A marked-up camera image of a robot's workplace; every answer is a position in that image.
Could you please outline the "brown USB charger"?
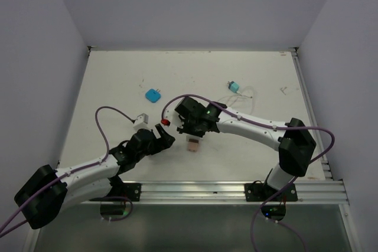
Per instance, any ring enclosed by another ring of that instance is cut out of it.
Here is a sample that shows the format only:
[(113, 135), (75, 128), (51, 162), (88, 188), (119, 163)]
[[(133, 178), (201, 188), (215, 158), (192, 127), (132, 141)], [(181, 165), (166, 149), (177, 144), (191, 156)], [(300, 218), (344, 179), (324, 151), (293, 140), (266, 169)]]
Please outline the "brown USB charger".
[(189, 152), (197, 152), (199, 147), (199, 140), (189, 139), (187, 144), (187, 150)]

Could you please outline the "blue plug adapter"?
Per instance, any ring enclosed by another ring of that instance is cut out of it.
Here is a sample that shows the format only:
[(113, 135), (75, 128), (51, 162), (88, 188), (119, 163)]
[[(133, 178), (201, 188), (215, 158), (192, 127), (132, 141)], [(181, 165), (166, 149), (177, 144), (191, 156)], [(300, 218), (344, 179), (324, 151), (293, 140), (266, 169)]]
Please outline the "blue plug adapter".
[(161, 93), (158, 89), (149, 89), (145, 93), (145, 98), (151, 103), (156, 103), (161, 99)]

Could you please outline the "teal USB charger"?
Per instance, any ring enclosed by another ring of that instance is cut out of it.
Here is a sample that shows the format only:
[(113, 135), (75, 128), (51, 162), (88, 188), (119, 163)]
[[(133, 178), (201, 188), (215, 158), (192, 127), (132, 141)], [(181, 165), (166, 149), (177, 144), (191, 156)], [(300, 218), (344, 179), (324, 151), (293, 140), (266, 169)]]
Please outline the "teal USB charger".
[(227, 88), (228, 88), (231, 92), (237, 94), (238, 91), (239, 91), (239, 89), (240, 89), (240, 86), (239, 86), (235, 81), (228, 81), (228, 82), (227, 82)]

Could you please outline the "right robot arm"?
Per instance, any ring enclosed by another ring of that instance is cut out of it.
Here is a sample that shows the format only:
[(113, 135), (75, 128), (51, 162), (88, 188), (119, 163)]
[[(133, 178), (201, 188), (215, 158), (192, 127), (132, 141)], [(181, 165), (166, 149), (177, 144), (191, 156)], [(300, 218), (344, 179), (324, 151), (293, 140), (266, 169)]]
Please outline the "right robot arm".
[(241, 136), (278, 152), (278, 164), (270, 171), (263, 186), (264, 196), (277, 200), (284, 186), (294, 177), (305, 176), (317, 146), (299, 119), (289, 122), (265, 120), (241, 113), (218, 102), (202, 105), (191, 97), (183, 98), (171, 113), (179, 133), (202, 138), (207, 132)]

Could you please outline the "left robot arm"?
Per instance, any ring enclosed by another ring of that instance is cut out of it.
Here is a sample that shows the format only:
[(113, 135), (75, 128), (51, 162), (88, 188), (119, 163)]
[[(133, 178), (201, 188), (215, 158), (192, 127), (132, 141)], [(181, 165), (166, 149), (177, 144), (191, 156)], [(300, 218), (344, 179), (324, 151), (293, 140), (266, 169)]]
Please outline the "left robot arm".
[(169, 149), (175, 142), (161, 125), (155, 128), (139, 129), (105, 157), (69, 168), (39, 167), (14, 197), (30, 227), (42, 228), (62, 210), (89, 199), (119, 199), (123, 192), (119, 176), (144, 157)]

